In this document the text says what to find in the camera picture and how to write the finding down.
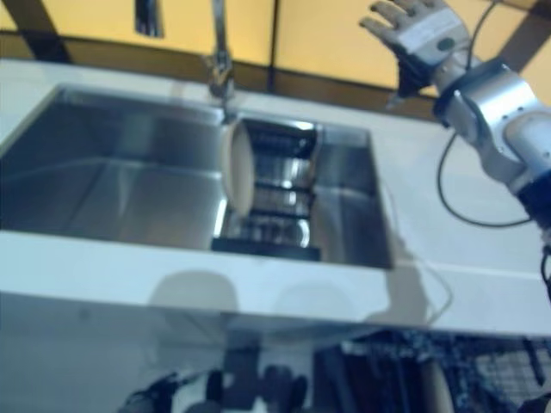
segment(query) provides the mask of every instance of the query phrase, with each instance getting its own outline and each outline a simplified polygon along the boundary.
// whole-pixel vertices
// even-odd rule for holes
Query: yellow wall
[[[530,61],[523,71],[536,95],[551,106],[551,39]]]
[[[282,0],[277,65],[361,83],[394,88],[397,85],[394,56],[372,35],[358,26],[368,14],[366,0]],[[469,28],[480,18],[487,3],[452,0]],[[522,21],[522,11],[498,7],[487,21],[476,52],[483,59],[496,55]]]
[[[0,1],[0,29],[16,30],[14,20],[9,15],[8,10]]]
[[[214,46],[211,1],[160,1],[163,39],[134,32],[134,0],[43,0],[62,35],[211,53]],[[228,42],[236,59],[258,65],[269,63],[273,9],[274,0],[227,1]],[[13,29],[9,20],[2,7],[0,28]]]
[[[43,0],[63,35],[114,40],[143,46],[210,53],[214,31],[210,0],[160,0],[165,38],[149,39],[133,30],[134,0]],[[276,65],[282,69],[394,88],[393,55],[358,27],[374,0],[280,0]],[[274,0],[226,0],[228,39],[236,59],[269,63]],[[449,0],[472,31],[488,2]],[[486,22],[476,46],[483,59],[494,57],[526,15],[498,6]],[[0,28],[15,29],[0,2]],[[551,104],[548,70],[551,41],[523,71],[537,94]]]

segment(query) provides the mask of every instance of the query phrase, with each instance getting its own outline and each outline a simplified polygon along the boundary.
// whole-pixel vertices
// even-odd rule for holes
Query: faucet spout
[[[232,55],[227,47],[226,0],[213,0],[215,45],[213,55],[206,58],[210,71],[208,86],[214,97],[222,100],[225,118],[228,117],[228,101],[233,95]]]

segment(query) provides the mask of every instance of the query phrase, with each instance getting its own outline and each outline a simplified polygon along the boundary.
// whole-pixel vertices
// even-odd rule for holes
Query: black cable
[[[549,300],[551,300],[551,274],[548,274],[548,261],[551,257],[551,247],[545,247],[543,249],[542,265],[540,271],[542,272],[543,283],[548,288]]]
[[[467,71],[471,70],[471,68],[472,68],[474,45],[476,43],[476,40],[479,37],[480,30],[484,26],[484,23],[486,22],[486,19],[488,18],[490,13],[492,13],[492,10],[498,5],[498,3],[500,1],[501,0],[493,0],[492,4],[490,4],[490,6],[486,9],[486,11],[484,12],[484,14],[482,15],[482,17],[480,18],[479,22],[476,25],[476,29],[474,30],[474,34],[473,34],[473,39],[471,40],[471,44],[468,48],[468,57],[467,57],[467,66],[466,66]],[[505,229],[505,228],[512,228],[512,227],[515,227],[515,226],[528,224],[531,221],[531,219],[521,219],[521,220],[518,220],[518,221],[506,222],[506,223],[503,223],[503,224],[501,224],[501,223],[494,224],[494,223],[490,223],[490,222],[478,221],[476,219],[470,219],[470,218],[467,218],[467,217],[461,215],[460,213],[458,213],[449,204],[449,202],[446,199],[446,196],[444,195],[444,192],[443,192],[443,180],[442,180],[442,178],[443,178],[443,168],[444,168],[444,165],[446,163],[446,158],[448,157],[449,151],[451,150],[451,147],[455,142],[455,138],[457,138],[457,133],[454,133],[454,135],[450,138],[448,144],[446,145],[446,147],[444,149],[444,152],[443,152],[442,156],[440,157],[440,162],[438,164],[438,171],[437,171],[437,174],[436,174],[436,187],[438,189],[438,196],[440,197],[440,201],[442,202],[442,204],[444,205],[446,210],[450,214],[452,214],[454,217],[459,219],[460,221],[463,221],[463,222],[465,222],[467,224],[470,224],[470,225],[480,226],[482,228]]]
[[[528,224],[531,221],[531,219],[523,219],[523,220],[519,220],[519,221],[515,221],[515,222],[507,222],[507,223],[503,223],[503,224],[500,224],[500,223],[499,224],[493,224],[493,223],[490,223],[490,222],[477,221],[476,219],[470,219],[470,218],[467,218],[467,217],[461,215],[449,204],[449,202],[446,199],[446,196],[444,194],[444,191],[443,191],[442,178],[443,178],[444,165],[446,164],[446,159],[448,158],[449,151],[450,151],[452,145],[454,144],[456,138],[457,138],[457,133],[454,133],[454,135],[450,138],[448,144],[446,145],[446,148],[444,149],[444,152],[443,152],[443,154],[440,158],[440,162],[438,163],[438,171],[437,171],[437,174],[436,174],[436,187],[438,189],[438,196],[440,197],[440,201],[442,202],[442,204],[444,205],[446,210],[449,213],[451,213],[454,217],[456,217],[457,219],[459,219],[463,222],[466,222],[470,225],[481,226],[483,228],[504,229],[504,228],[511,228],[511,227],[514,227],[514,226]]]
[[[473,33],[473,39],[471,40],[471,44],[468,48],[468,58],[467,58],[467,70],[470,71],[473,67],[473,56],[474,56],[474,45],[476,44],[476,40],[479,37],[480,31],[484,27],[484,23],[486,23],[487,18],[490,16],[490,14],[493,12],[495,7],[501,3],[501,0],[493,0],[492,4],[488,6],[486,11],[482,14],[482,16],[479,19],[479,22],[476,24],[476,28],[474,29]]]

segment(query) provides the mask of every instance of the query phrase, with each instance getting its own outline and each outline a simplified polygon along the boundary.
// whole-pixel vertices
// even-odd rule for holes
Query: white plate
[[[230,206],[245,217],[252,208],[254,196],[255,168],[251,139],[241,121],[223,127],[220,144],[222,183]]]

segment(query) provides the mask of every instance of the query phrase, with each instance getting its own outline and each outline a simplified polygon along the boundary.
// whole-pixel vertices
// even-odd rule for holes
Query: faucet
[[[136,31],[150,37],[164,37],[161,0],[134,0]],[[233,96],[232,55],[226,42],[226,0],[212,0],[214,14],[215,45],[211,56],[203,58],[207,66],[208,88],[213,97],[220,99],[224,119],[231,117],[228,102]]]

